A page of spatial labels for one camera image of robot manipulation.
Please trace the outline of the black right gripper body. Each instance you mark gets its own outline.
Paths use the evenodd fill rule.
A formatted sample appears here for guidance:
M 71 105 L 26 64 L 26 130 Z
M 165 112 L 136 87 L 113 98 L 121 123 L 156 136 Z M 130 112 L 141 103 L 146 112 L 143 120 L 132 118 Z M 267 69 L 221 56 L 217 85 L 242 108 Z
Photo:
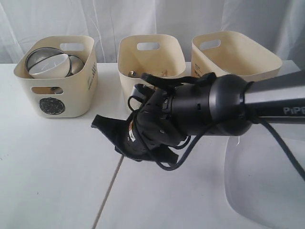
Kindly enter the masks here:
M 155 162 L 148 156 L 150 150 L 161 145 L 180 149 L 182 141 L 189 142 L 190 137 L 175 125 L 168 113 L 166 100 L 169 101 L 166 92 L 158 89 L 139 110 L 132 113 L 127 137 L 132 152 L 126 153 L 130 158 Z

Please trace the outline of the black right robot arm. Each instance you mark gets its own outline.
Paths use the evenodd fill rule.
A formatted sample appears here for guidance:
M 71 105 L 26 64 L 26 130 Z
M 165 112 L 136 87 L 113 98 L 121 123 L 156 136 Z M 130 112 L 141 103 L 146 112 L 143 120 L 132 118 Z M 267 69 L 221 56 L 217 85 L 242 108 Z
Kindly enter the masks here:
M 204 135 L 239 136 L 252 124 L 303 123 L 305 73 L 261 81 L 206 73 L 165 79 L 144 73 L 132 98 L 140 107 L 126 120 L 97 115 L 91 126 L 132 160 L 152 161 L 172 171 L 182 165 Z

